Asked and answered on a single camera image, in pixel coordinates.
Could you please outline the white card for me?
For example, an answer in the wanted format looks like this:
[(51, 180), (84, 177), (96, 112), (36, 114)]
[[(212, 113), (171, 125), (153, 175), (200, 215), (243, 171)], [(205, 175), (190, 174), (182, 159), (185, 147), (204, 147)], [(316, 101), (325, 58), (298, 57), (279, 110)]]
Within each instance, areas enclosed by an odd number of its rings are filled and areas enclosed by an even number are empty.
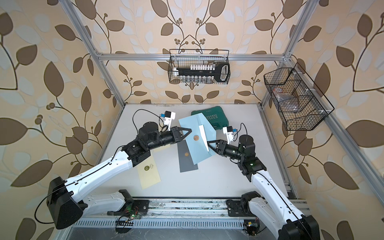
[(200, 130), (200, 134), (201, 134), (201, 139), (206, 147), (206, 150), (209, 152), (209, 145), (208, 145), (208, 141), (207, 141), (207, 136), (206, 136), (206, 132), (205, 132), (205, 128), (204, 128), (204, 125), (199, 125), (199, 130)]

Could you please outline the light blue-grey envelope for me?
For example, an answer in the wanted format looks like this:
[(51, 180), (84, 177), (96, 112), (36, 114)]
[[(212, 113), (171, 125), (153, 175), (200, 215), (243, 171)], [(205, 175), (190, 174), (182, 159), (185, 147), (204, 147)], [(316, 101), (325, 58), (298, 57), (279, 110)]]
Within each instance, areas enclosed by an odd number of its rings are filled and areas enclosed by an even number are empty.
[(213, 126), (209, 123), (206, 117), (203, 114), (197, 114), (189, 117), (179, 119), (179, 124), (182, 128), (192, 129), (192, 133), (189, 134), (185, 140), (189, 148), (193, 163), (196, 165), (212, 156), (216, 153), (209, 149), (209, 152), (206, 150), (206, 147), (201, 139), (201, 134), (199, 130), (199, 125), (204, 125), (207, 141), (216, 140), (217, 132)]

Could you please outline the dark grey envelope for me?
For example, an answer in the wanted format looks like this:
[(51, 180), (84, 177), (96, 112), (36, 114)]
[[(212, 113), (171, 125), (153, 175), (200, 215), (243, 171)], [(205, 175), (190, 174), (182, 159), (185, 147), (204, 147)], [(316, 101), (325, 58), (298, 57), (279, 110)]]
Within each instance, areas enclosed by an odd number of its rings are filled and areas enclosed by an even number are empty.
[(193, 163), (190, 155), (189, 148), (186, 141), (177, 143), (178, 146), (178, 157), (179, 157), (179, 168), (181, 173), (198, 170), (198, 165)]

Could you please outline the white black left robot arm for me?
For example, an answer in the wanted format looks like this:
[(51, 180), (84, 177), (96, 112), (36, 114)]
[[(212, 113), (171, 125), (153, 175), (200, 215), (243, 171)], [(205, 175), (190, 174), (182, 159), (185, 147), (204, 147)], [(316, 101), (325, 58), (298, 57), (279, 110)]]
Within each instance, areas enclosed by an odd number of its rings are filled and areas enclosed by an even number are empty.
[(58, 230), (76, 223), (86, 211), (95, 211), (100, 204), (87, 204), (84, 198), (94, 189), (114, 176), (132, 169), (151, 156), (151, 151), (183, 141), (190, 128), (172, 127), (174, 112), (166, 111), (158, 118), (164, 126), (160, 129), (155, 122), (147, 122), (137, 129), (136, 138), (117, 148), (114, 155), (82, 174), (63, 180), (57, 177), (50, 182), (48, 195), (42, 200), (47, 204), (52, 224)]

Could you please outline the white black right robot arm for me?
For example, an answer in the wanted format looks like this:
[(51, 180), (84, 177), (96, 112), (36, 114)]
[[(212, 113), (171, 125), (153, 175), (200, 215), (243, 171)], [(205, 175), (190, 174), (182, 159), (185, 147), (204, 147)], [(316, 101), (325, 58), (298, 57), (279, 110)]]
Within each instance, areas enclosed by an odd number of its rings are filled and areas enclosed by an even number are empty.
[(256, 156), (254, 139), (239, 137), (237, 146), (227, 140), (205, 141), (216, 154), (237, 160), (237, 166), (257, 190), (242, 195), (242, 209), (258, 217), (277, 240), (319, 240), (315, 218), (306, 216), (280, 190), (266, 166)]

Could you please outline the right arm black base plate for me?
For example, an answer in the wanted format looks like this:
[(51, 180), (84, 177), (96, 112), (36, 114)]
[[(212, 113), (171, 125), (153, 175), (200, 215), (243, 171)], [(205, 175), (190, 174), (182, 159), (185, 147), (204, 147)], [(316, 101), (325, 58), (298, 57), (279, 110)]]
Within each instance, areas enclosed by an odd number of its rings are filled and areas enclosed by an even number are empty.
[(256, 217), (249, 208), (249, 201), (253, 198), (264, 198), (256, 191), (245, 193), (240, 200), (226, 200), (228, 215), (230, 217)]

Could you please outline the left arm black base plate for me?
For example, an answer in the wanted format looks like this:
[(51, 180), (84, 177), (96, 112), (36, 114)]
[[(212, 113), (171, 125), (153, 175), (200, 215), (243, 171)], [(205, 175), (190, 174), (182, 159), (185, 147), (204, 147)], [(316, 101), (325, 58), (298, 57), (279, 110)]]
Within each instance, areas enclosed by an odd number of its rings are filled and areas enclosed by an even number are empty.
[(119, 190), (123, 197), (123, 204), (116, 211), (108, 211), (108, 216), (126, 216), (135, 218), (137, 215), (145, 216), (149, 210), (149, 200), (134, 200), (127, 190)]

